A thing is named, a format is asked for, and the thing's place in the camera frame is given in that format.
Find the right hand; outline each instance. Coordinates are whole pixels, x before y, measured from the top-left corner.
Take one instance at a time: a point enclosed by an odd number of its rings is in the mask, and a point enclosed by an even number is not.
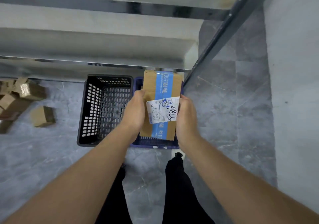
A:
[[[180,109],[176,119],[178,145],[183,148],[193,139],[200,137],[197,129],[197,113],[193,101],[184,95],[179,99]]]

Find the blue plastic basket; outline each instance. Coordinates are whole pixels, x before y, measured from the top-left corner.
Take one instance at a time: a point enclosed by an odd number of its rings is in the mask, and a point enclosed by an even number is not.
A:
[[[136,77],[133,84],[133,93],[136,90],[140,90],[143,85],[144,77]],[[183,82],[181,85],[181,93],[183,93]],[[177,137],[175,134],[174,141],[162,140],[152,137],[141,137],[138,134],[136,140],[131,144],[131,147],[141,148],[165,148],[165,149],[179,149]]]

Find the black plastic basket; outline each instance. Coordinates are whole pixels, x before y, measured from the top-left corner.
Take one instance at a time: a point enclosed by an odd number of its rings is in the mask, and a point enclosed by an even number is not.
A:
[[[133,95],[133,78],[88,75],[84,85],[78,145],[94,147],[121,121]]]
[[[143,85],[143,77],[137,77],[134,79],[133,92],[140,90]],[[181,93],[183,93],[183,83],[181,85]],[[165,149],[179,149],[177,137],[175,134],[174,141],[162,140],[152,137],[141,137],[138,134],[136,140],[131,144],[131,147],[141,147],[141,148],[165,148]]]

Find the black pants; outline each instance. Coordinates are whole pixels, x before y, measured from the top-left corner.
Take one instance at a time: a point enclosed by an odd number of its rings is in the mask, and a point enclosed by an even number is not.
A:
[[[165,169],[166,195],[163,224],[215,222],[199,204],[193,185],[184,172],[183,160],[176,156]],[[132,223],[127,209],[122,180],[125,170],[121,168],[95,223]]]

